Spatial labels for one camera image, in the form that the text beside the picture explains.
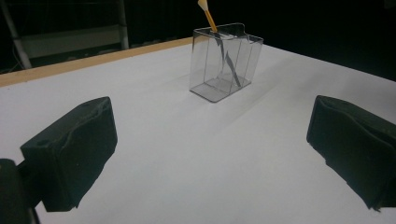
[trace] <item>white tabletop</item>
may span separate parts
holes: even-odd
[[[396,223],[369,210],[306,142],[317,95],[396,123],[396,83],[263,46],[252,84],[189,92],[191,45],[0,88],[0,158],[75,106],[109,96],[119,142],[79,207],[50,223]]]

